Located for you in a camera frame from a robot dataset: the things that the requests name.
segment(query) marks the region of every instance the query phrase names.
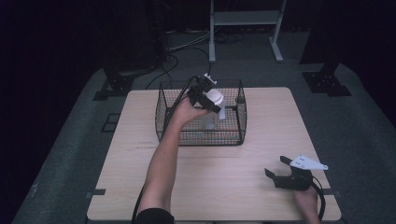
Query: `white metal stand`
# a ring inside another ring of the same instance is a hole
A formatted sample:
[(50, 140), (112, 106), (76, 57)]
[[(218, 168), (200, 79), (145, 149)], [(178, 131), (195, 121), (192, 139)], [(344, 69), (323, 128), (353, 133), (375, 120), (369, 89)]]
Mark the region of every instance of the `white metal stand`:
[(215, 52), (215, 26), (217, 25), (257, 25), (274, 24), (276, 26), (274, 35), (269, 38), (271, 47), (276, 57), (276, 61), (283, 62), (277, 46), (280, 25), (282, 23), (287, 0), (282, 0), (280, 10), (268, 11), (230, 11), (215, 12), (214, 0), (210, 1), (210, 40), (209, 40), (209, 61), (216, 61)]

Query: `black wire cage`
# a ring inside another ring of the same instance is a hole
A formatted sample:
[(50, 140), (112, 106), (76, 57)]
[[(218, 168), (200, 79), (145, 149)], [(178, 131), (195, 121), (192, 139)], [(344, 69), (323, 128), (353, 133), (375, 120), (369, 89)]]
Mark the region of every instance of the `black wire cage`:
[[(160, 141), (163, 137), (166, 117), (184, 85), (185, 82), (182, 81), (160, 83), (155, 113), (155, 130)], [(193, 120), (181, 131), (180, 146), (219, 147), (239, 146), (244, 143), (248, 113), (242, 81), (239, 79), (218, 80), (217, 84), (213, 85), (213, 89), (224, 95), (225, 119), (219, 120), (217, 127), (210, 130), (203, 125), (203, 118)], [(201, 107), (201, 105), (196, 103), (195, 107)]]

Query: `hand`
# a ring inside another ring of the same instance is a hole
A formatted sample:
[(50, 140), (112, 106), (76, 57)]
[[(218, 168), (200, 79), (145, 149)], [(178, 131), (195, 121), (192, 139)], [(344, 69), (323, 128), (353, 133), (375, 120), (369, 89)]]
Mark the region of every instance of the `hand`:
[(313, 187), (307, 190), (295, 190), (294, 202), (308, 224), (320, 223), (318, 218), (318, 194)]
[(178, 125), (180, 128), (188, 124), (192, 120), (208, 114), (210, 111), (207, 109), (198, 109), (191, 105), (190, 98), (186, 95), (183, 100), (178, 103), (175, 112), (171, 118), (171, 123)]

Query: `dark background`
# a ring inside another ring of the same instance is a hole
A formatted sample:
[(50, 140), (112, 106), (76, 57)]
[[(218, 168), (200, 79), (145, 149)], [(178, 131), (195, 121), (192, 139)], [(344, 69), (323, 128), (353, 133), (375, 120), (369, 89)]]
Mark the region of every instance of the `dark background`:
[[(278, 7), (216, 1), (217, 10)], [(390, 0), (289, 0), (282, 30), (312, 28), (302, 63), (344, 63), (396, 125), (394, 9)], [(164, 30), (208, 29), (208, 0), (160, 10)], [(104, 62), (157, 66), (162, 41), (150, 1), (1, 1), (0, 223), (18, 211), (91, 75)]]

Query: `wooden table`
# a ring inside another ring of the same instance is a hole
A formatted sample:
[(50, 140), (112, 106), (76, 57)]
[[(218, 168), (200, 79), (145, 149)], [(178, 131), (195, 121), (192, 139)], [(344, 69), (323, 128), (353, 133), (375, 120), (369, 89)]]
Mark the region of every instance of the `wooden table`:
[[(172, 196), (172, 215), (184, 221), (301, 220), (292, 191), (276, 189), (264, 168), (289, 175), (279, 156), (303, 154), (318, 160), (297, 105), (287, 88), (244, 88), (247, 135), (238, 147), (181, 147)], [(155, 108), (158, 91), (131, 91), (122, 110), (87, 216), (90, 220), (131, 220), (158, 146)], [(323, 188), (323, 171), (313, 171)], [(333, 195), (326, 195), (323, 220), (338, 220)]]

